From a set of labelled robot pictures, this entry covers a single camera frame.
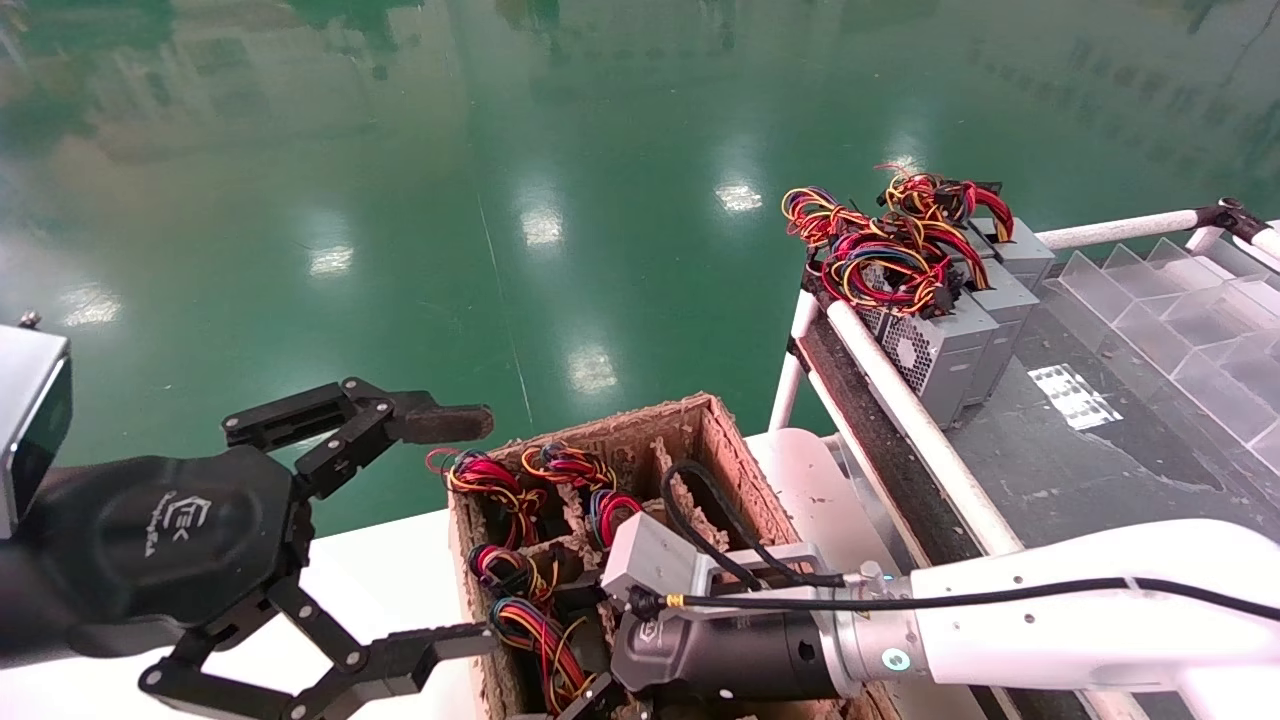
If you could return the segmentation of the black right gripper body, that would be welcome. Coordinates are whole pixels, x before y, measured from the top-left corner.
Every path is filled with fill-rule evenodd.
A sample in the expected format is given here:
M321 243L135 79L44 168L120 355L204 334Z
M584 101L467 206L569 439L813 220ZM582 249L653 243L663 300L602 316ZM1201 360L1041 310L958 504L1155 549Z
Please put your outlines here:
M791 702L842 694L820 623L804 610L718 618L668 609L649 618L627 612L611 674L634 694L676 700Z

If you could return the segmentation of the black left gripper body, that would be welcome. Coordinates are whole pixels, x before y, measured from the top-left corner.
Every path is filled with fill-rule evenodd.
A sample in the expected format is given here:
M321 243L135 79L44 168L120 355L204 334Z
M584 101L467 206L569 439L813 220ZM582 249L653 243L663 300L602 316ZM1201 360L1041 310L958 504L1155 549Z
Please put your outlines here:
M251 447L56 468L20 521L20 659L119 659L187 632L236 647L308 561L311 507Z

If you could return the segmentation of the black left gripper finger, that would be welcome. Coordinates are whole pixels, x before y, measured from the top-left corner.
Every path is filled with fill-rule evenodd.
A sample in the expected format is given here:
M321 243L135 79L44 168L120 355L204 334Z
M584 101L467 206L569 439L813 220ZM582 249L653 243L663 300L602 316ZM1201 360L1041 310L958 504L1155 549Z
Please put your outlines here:
M237 618L186 632L141 674L140 691L169 708L210 719L349 719L374 701L420 693L444 661L484 656L498 646L485 623L397 632L360 644L293 579L253 592L241 609L262 618L284 615L330 667L296 694L207 674L204 665L218 646L247 630L247 619Z
M319 439L294 465L306 498L328 498L398 442L470 442L488 437L493 427L486 405L440 405L426 391L384 391L357 377L234 413L221 423L228 446L265 454Z

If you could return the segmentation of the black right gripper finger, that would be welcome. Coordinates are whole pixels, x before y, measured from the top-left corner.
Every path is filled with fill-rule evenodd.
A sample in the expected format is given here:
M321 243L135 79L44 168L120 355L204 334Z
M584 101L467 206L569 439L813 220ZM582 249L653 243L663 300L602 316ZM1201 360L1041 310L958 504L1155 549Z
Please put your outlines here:
M562 712L563 719L612 719L627 703L627 691L611 675L596 674Z
M571 582L556 587L556 620L567 626L580 618L600 624L613 619L611 603L598 582Z

